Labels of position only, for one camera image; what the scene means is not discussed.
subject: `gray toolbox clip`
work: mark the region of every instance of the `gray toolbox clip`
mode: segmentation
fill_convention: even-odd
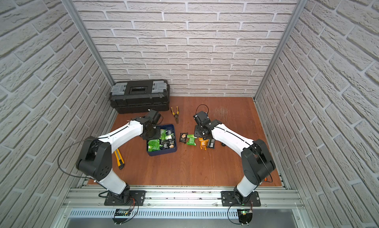
[[[153,81],[153,90],[151,90],[151,93],[162,93],[163,90],[167,90],[167,83],[164,81]]]
[[[111,92],[113,96],[123,95],[125,93],[127,82],[119,82],[112,86]]]

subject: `wooden floor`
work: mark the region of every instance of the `wooden floor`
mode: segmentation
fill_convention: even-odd
[[[238,134],[266,142],[256,108],[252,98],[226,97],[170,97],[170,106],[179,107],[179,124],[171,111],[160,112],[164,117],[162,124],[174,124],[178,150],[175,153],[150,157],[146,151],[146,141],[135,137],[119,149],[125,161],[120,170],[116,156],[113,155],[113,170],[131,185],[170,185],[170,186],[236,186],[243,177],[241,157],[229,147],[216,142],[215,149],[200,150],[196,146],[179,143],[182,132],[194,133],[193,115],[199,104],[209,107],[209,118],[219,120]],[[198,111],[206,112],[206,107]],[[112,131],[123,126],[137,116],[146,113],[119,114]],[[273,183],[262,183],[261,186],[281,186],[277,171],[271,173]]]

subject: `aluminum frame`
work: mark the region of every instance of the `aluminum frame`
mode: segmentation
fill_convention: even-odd
[[[298,21],[301,12],[303,11],[304,7],[306,6],[307,1],[308,0],[299,0],[297,2],[296,7],[292,12],[291,18],[288,21],[288,24],[287,24],[287,26],[283,32],[283,35],[280,38],[278,46],[277,46],[274,54],[272,55],[271,61],[268,64],[267,70],[266,70],[265,74],[263,75],[262,81],[260,82],[260,84],[258,86],[258,90],[253,97],[254,101],[256,101],[259,94],[262,92],[263,87],[266,85],[267,79],[270,76],[270,73],[271,73],[272,69],[274,68],[276,61],[279,59],[279,56],[282,53],[282,51],[285,47],[285,44],[287,43],[288,39],[290,38],[290,35],[291,35],[293,29],[295,28],[296,22]]]
[[[91,51],[92,55],[94,56],[97,64],[100,67],[100,70],[103,72],[109,85],[113,86],[115,81],[112,75],[110,74],[107,65],[105,64],[105,61],[103,60],[103,57],[98,51],[95,42],[93,41],[91,35],[89,34],[89,31],[86,28],[82,18],[80,17],[80,14],[78,10],[76,9],[73,1],[72,0],[61,0],[61,1],[64,7],[66,8],[67,12],[70,14],[72,21],[78,28],[79,33],[82,35],[84,42],[87,44],[88,49]]]
[[[132,190],[145,190],[144,209],[213,209],[221,211],[221,191],[234,187],[197,187],[197,186],[130,186]],[[104,188],[99,185],[86,185],[82,188],[71,188],[63,201],[54,223],[51,227],[65,226],[73,208],[122,208],[125,206],[104,206],[105,198],[98,197]],[[297,225],[308,227],[307,213],[297,190],[283,187],[258,187],[261,206],[253,209],[291,209]],[[233,206],[232,209],[246,208]]]

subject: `yellow utility knife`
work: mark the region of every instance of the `yellow utility knife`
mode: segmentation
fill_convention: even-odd
[[[114,154],[116,155],[117,165],[119,166],[119,169],[122,169],[125,163],[118,148],[114,151]]]

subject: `black cable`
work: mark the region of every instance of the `black cable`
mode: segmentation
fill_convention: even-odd
[[[100,184],[97,180],[94,180],[98,185],[100,185],[101,187],[103,187],[104,189],[106,189],[107,191],[104,191],[104,192],[102,192],[102,193],[99,193],[99,195],[101,195],[101,194],[103,194],[103,193],[106,193],[106,192],[109,192],[109,193],[111,193],[111,194],[113,194],[114,196],[116,196],[116,198],[119,200],[119,201],[121,201],[121,199],[119,199],[118,198],[118,196],[120,196],[120,194],[116,194],[116,193],[114,193],[114,192],[112,192],[112,191],[110,191],[110,190],[108,190],[106,187],[104,187],[102,184]]]
[[[229,209],[233,206],[233,205],[237,205],[237,203],[233,203],[232,205],[230,205],[230,207],[228,208],[228,211],[226,212],[226,216],[228,216],[228,219],[230,222],[232,222],[229,218]],[[235,225],[241,225],[242,223],[235,223],[235,222],[232,222],[233,224]]]
[[[59,154],[59,156],[58,156],[58,160],[57,160],[58,168],[59,168],[64,174],[68,174],[69,176],[72,176],[72,177],[75,177],[75,178],[91,179],[90,177],[76,176],[76,175],[69,174],[69,173],[65,172],[65,171],[62,169],[62,167],[61,167],[61,163],[59,162],[59,158],[61,158],[61,155],[62,155],[62,153],[63,153],[65,150],[69,149],[69,148],[72,147],[73,145],[78,144],[78,143],[81,143],[81,142],[83,142],[83,141],[93,141],[93,140],[95,140],[95,139],[81,140],[81,141],[78,141],[78,142],[75,142],[75,143],[69,145],[69,146],[66,147],[64,150],[62,150],[61,153]]]
[[[160,126],[161,125],[161,123],[163,122],[163,115],[161,115],[161,117],[162,117],[161,122],[159,124],[156,124],[155,126]]]
[[[103,193],[107,193],[107,192],[108,192],[108,190],[99,193],[97,196],[99,196],[99,197],[101,197],[101,198],[107,198],[107,196],[102,196]]]
[[[131,219],[133,219],[136,215],[137,215],[137,213],[138,213],[138,210],[140,209],[140,205],[138,204],[138,201],[137,201],[137,199],[135,199],[134,198],[134,200],[136,201],[136,203],[137,203],[137,211],[136,211],[136,213],[134,214],[134,216],[132,217],[132,218],[130,218],[129,220],[126,220],[126,221],[123,221],[123,222],[121,222],[120,223],[120,225],[121,224],[124,224],[125,222],[128,222],[128,221],[130,221]]]
[[[197,109],[198,109],[200,106],[206,106],[206,112],[207,112],[207,113],[209,112],[209,108],[208,108],[207,105],[205,105],[205,104],[199,104],[199,106],[196,108],[195,115],[197,114]]]
[[[249,146],[251,146],[249,143],[247,143],[245,140],[243,140],[243,139],[240,138],[239,136],[235,135],[234,133],[231,133],[230,131],[226,131],[225,129],[220,128],[220,127],[216,127],[216,128],[222,129],[222,130],[224,130],[225,132],[230,133],[231,135],[233,135],[233,136],[239,138],[241,141],[243,141],[244,143],[246,143],[246,144],[248,144]],[[256,153],[256,154],[259,156],[259,158],[261,159],[263,165],[265,166],[265,168],[266,168],[266,170],[267,170],[267,172],[268,172],[268,175],[269,175],[270,178],[271,178],[271,181],[263,181],[263,182],[272,183],[274,180],[272,179],[271,173],[270,173],[270,171],[268,171],[268,168],[267,168],[265,162],[263,161],[262,157],[258,154],[257,150],[256,150],[254,147],[252,147],[252,148],[255,150],[255,153]]]

